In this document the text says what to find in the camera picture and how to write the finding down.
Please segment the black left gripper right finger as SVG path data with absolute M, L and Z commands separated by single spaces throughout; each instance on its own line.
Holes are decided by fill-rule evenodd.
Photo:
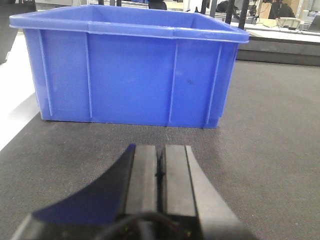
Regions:
M 166 145 L 161 159 L 162 212 L 191 240 L 255 240 L 198 164 L 189 145 Z

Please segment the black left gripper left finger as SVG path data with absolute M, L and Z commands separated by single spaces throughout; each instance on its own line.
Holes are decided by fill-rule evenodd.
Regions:
M 30 213 L 14 240 L 92 240 L 115 221 L 157 212 L 157 152 L 130 144 L 99 178 L 73 195 Z

